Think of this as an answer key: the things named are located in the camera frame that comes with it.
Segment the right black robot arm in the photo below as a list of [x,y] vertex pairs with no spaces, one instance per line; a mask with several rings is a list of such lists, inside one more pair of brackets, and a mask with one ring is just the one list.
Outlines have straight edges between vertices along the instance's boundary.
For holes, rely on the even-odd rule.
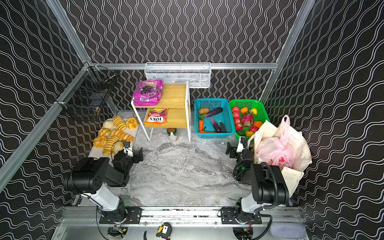
[[227,143],[226,154],[236,160],[234,180],[252,187],[251,193],[239,199],[235,205],[238,216],[289,204],[289,190],[280,168],[266,162],[255,163],[247,138],[241,137],[236,147]]

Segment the cream canvas tote bag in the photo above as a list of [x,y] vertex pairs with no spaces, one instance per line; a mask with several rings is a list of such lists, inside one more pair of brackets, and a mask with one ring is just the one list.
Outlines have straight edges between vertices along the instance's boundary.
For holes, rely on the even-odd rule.
[[249,148],[255,164],[265,162],[280,169],[292,197],[312,156],[302,132],[291,127],[289,116],[285,115],[278,127],[265,121],[249,138],[248,145],[253,145]]

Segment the pink plastic bag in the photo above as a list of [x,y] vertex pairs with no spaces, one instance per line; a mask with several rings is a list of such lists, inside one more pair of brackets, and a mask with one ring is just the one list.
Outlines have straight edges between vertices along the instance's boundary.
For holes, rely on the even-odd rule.
[[269,137],[261,140],[257,148],[257,156],[262,162],[269,165],[278,166],[281,169],[284,167],[292,168],[296,159],[294,149],[289,144],[291,135],[289,133],[290,118],[285,115],[279,126],[279,137]]

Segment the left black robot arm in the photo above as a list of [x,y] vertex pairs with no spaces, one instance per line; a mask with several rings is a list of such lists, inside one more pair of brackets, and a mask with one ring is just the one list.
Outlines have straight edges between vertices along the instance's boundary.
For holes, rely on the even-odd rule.
[[119,151],[112,165],[108,157],[84,158],[65,177],[64,189],[90,199],[104,212],[117,211],[122,208],[123,201],[108,187],[125,187],[130,179],[131,168],[143,160],[142,148],[133,152],[132,156],[124,150]]

